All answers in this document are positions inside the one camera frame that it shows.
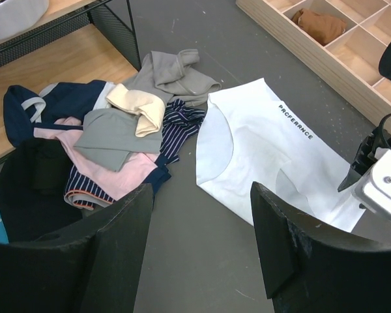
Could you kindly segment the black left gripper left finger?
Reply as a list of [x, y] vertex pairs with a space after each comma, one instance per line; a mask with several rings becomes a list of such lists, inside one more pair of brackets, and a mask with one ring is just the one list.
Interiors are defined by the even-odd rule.
[[36, 241], [0, 243], [0, 312], [132, 312], [152, 206], [141, 185]]

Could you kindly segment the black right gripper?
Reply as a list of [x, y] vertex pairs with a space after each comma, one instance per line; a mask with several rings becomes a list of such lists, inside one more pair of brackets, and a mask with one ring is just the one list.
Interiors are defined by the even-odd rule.
[[380, 159], [376, 154], [381, 149], [391, 149], [391, 113], [385, 115], [378, 126], [363, 139], [355, 156], [355, 169], [349, 169], [337, 191], [342, 192], [357, 183], [362, 177], [359, 173], [367, 172]]

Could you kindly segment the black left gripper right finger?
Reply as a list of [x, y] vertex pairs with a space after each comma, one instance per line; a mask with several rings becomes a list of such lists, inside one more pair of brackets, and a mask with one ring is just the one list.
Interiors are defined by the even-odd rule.
[[339, 230], [254, 182], [253, 226], [275, 312], [391, 312], [391, 245]]

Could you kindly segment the white underwear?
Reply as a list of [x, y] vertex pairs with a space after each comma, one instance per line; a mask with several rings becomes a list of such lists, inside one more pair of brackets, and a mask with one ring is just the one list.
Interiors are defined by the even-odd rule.
[[196, 144], [196, 183], [252, 223], [258, 182], [290, 205], [343, 231], [364, 214], [338, 191], [349, 164], [280, 100], [264, 79], [211, 93]]

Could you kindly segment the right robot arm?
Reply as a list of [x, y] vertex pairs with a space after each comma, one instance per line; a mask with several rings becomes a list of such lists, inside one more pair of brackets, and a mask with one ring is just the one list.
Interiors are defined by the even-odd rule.
[[[391, 81], [391, 43], [387, 46], [381, 57], [379, 73], [382, 77]], [[391, 149], [391, 134], [385, 129], [387, 120], [390, 118], [391, 113], [385, 115], [377, 127], [362, 140], [345, 179], [338, 187], [338, 192], [355, 184], [378, 161], [379, 158], [375, 156], [378, 148]]]

